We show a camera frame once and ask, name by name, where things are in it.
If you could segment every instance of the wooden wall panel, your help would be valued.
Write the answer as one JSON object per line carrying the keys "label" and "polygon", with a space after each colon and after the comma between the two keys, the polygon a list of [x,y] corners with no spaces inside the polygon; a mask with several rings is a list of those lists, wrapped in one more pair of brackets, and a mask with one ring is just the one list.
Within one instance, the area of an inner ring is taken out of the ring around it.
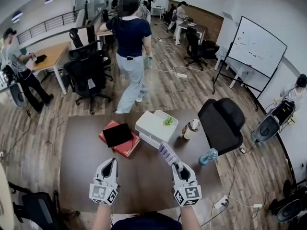
{"label": "wooden wall panel", "polygon": [[[178,1],[169,0],[168,9],[171,8],[172,3],[176,7],[179,4]],[[217,41],[224,20],[223,17],[191,5],[187,6],[185,8],[185,11],[188,17],[193,18],[194,23],[206,27],[204,39],[211,40],[214,42]]]}

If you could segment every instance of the white sneaker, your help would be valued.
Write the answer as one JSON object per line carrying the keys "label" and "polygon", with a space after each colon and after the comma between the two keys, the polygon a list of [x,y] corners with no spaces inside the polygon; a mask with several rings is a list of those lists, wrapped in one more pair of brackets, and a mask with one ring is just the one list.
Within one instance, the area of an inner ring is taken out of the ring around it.
{"label": "white sneaker", "polygon": [[143,100],[143,97],[137,98],[135,101],[140,103],[142,100]]}

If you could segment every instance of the wooden floor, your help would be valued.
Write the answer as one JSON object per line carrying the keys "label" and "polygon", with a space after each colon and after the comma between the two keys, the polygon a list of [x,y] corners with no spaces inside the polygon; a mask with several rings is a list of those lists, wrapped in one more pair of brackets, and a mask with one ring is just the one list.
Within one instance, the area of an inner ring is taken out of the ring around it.
{"label": "wooden floor", "polygon": [[[157,19],[152,22],[153,38],[171,37],[170,32],[165,32],[166,27],[158,23]],[[185,65],[183,57],[186,55],[186,39],[181,39],[181,45],[177,47],[174,46],[171,38],[162,40],[163,42],[160,43],[153,39],[153,69],[148,70],[145,74],[145,84],[149,88],[148,94],[141,103],[136,103],[131,111],[180,108],[194,108],[199,111],[209,98],[229,97],[239,105],[246,117],[246,123],[242,128],[243,147],[249,150],[253,145],[250,139],[251,132],[264,117],[261,110],[255,112],[249,93],[238,84],[230,89],[230,80],[221,76],[216,84],[216,93],[212,95],[211,78],[217,72],[211,69],[214,68],[215,60],[207,60],[208,66],[204,67],[205,70],[210,69],[207,72],[176,68],[177,72],[187,74],[187,79],[179,79],[173,72],[157,71],[155,66],[165,59],[163,54],[171,52],[162,46],[164,42],[171,43],[175,53],[168,55],[169,60],[162,63],[159,69],[167,71],[171,70],[171,66]],[[111,95],[113,101],[108,103],[105,99],[97,98],[94,106],[96,115],[115,112],[119,99],[128,85],[128,79],[124,74],[120,74],[116,66],[115,52],[111,53],[111,58],[114,81],[108,81],[105,93]],[[68,117],[89,115],[89,102],[83,101],[77,106],[74,100],[78,98],[78,95],[73,93],[71,88],[64,96],[54,74],[48,76],[43,82],[43,88],[48,93],[54,94],[54,101],[49,107],[44,107],[40,115],[31,109],[31,122],[25,110],[15,107],[6,93],[0,95],[0,144],[1,149],[8,151],[31,123],[29,132],[23,136],[7,157],[4,167],[11,182],[28,187],[33,192],[43,191],[51,195],[54,189],[59,189],[59,166]],[[237,163],[236,178],[231,191],[233,198],[251,206],[263,204],[267,194],[266,207],[274,198],[282,198],[283,182],[290,178],[290,171],[285,162],[282,147],[276,138],[262,146],[256,146],[248,154],[243,155],[238,150],[235,150],[234,154],[237,156]],[[228,194],[233,179],[234,154],[229,152],[219,156],[216,161],[224,194]],[[200,223],[204,222],[204,217],[211,210],[213,203],[221,196],[222,194],[217,194],[212,198],[207,198],[206,195],[203,195],[203,200],[194,207]],[[163,213],[177,219],[179,208],[165,210]],[[274,230],[286,227],[279,225],[275,218],[264,210],[260,211],[254,219],[251,218],[252,213],[252,208],[246,208],[230,200],[229,207],[212,221],[212,229]],[[77,219],[70,221],[70,228],[90,229],[93,217],[92,213],[82,212]],[[126,215],[114,215],[113,222],[125,217]],[[26,224],[18,225],[18,227],[27,229]],[[209,224],[203,226],[203,229],[209,229]]]}

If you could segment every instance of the railing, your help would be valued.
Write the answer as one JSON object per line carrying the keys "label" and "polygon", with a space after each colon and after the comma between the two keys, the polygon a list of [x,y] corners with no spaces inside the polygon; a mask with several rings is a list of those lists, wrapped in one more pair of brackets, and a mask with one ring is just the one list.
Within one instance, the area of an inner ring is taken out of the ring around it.
{"label": "railing", "polygon": [[45,33],[47,31],[50,31],[51,29],[54,29],[59,26],[64,26],[66,24],[75,23],[76,19],[78,17],[78,13],[80,10],[72,11],[69,13],[65,13],[59,16],[56,16],[52,19],[49,19],[47,21],[44,21],[40,24],[37,24],[30,29],[26,30],[23,33],[20,33],[17,38],[19,44],[22,44],[23,42],[41,34]]}

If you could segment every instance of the ceiling light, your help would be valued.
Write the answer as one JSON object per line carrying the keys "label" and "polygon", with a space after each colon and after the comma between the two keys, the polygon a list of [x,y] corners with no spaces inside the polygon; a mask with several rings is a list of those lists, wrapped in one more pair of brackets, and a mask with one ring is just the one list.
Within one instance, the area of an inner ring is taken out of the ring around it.
{"label": "ceiling light", "polygon": [[46,0],[45,4],[52,2],[53,0]]}
{"label": "ceiling light", "polygon": [[17,18],[16,20],[13,21],[13,23],[19,22],[20,18]]}
{"label": "ceiling light", "polygon": [[14,14],[13,14],[13,17],[12,17],[12,21],[16,20],[17,18],[19,18],[20,16],[22,16],[22,12],[17,10]]}

